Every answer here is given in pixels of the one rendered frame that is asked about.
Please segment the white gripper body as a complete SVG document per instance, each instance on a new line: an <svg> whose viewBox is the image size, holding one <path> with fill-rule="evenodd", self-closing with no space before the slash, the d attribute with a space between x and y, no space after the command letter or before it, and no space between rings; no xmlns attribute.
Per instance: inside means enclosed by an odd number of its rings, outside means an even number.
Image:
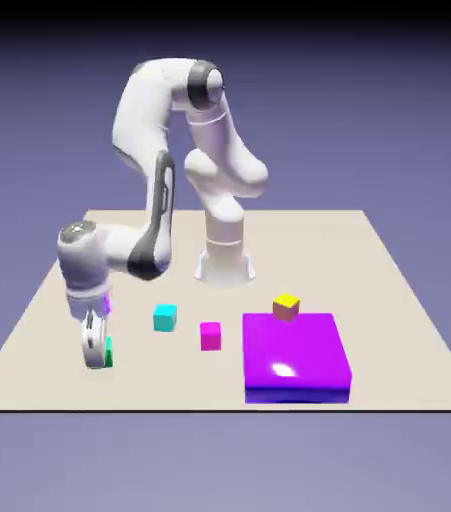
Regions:
<svg viewBox="0 0 451 512"><path fill-rule="evenodd" d="M82 322L82 350L88 368L105 367L107 342L106 318L100 317L93 309L86 312Z"/></svg>

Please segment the small cyan cube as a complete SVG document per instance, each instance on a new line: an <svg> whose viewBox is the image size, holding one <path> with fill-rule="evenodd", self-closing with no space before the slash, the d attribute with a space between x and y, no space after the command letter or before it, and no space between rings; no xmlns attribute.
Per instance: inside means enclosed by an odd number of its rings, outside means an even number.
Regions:
<svg viewBox="0 0 451 512"><path fill-rule="evenodd" d="M153 328L158 332L173 332L177 323L177 306L158 304L153 313Z"/></svg>

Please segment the small magenta cube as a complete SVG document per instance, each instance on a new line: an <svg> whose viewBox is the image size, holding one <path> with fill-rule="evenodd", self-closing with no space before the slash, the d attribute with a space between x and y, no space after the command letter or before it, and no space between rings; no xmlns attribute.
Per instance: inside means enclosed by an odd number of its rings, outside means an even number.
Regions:
<svg viewBox="0 0 451 512"><path fill-rule="evenodd" d="M202 351L219 351L221 349L221 325L219 322L202 322L200 324L200 345Z"/></svg>

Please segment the small yellow cube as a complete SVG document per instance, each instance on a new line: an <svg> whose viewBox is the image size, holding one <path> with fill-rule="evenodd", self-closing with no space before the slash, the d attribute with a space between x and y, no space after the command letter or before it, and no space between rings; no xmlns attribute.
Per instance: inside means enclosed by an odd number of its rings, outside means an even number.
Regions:
<svg viewBox="0 0 451 512"><path fill-rule="evenodd" d="M299 308L300 299L287 293L279 295L272 303L273 316L284 321L291 321L297 317Z"/></svg>

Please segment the large purple box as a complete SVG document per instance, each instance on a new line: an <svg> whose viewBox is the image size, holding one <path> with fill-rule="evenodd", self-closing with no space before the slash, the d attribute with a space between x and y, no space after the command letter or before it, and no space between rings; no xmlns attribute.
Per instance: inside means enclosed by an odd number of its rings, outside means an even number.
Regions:
<svg viewBox="0 0 451 512"><path fill-rule="evenodd" d="M242 343L247 403L349 401L352 371L332 314L246 313Z"/></svg>

